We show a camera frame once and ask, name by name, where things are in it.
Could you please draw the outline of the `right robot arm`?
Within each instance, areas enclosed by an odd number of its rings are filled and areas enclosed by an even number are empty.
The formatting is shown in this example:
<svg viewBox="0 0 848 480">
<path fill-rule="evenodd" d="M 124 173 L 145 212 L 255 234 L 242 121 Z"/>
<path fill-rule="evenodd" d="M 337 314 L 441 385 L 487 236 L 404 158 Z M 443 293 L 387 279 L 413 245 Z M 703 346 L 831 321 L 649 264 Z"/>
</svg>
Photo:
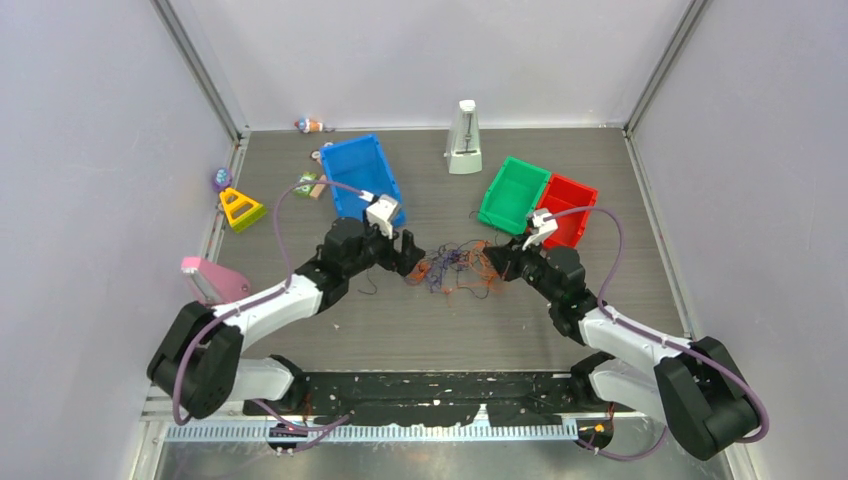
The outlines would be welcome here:
<svg viewBox="0 0 848 480">
<path fill-rule="evenodd" d="M 521 279 L 548 301 L 562 336 L 594 349 L 571 370 L 580 408 L 614 402 L 641 412 L 699 460 L 767 432 L 762 402 L 720 341 L 670 337 L 626 317 L 587 287 L 576 250 L 544 253 L 514 240 L 483 253 L 502 280 Z"/>
</svg>

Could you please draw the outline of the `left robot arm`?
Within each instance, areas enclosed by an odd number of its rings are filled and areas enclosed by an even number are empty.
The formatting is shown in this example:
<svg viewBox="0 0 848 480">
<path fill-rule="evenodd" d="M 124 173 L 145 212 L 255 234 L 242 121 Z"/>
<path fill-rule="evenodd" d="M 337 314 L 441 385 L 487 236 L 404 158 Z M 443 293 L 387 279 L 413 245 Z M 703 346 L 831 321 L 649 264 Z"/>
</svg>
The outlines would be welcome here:
<svg viewBox="0 0 848 480">
<path fill-rule="evenodd" d="M 423 259 L 412 232 L 386 236 L 376 225 L 336 220 L 315 255 L 281 283 L 245 299 L 207 307 L 185 304 L 150 360 L 148 379 L 172 399 L 176 422 L 203 419 L 228 401 L 267 400 L 284 414 L 307 398 L 293 365 L 281 357 L 243 358 L 260 339 L 341 300 L 351 278 L 379 266 L 406 276 Z"/>
</svg>

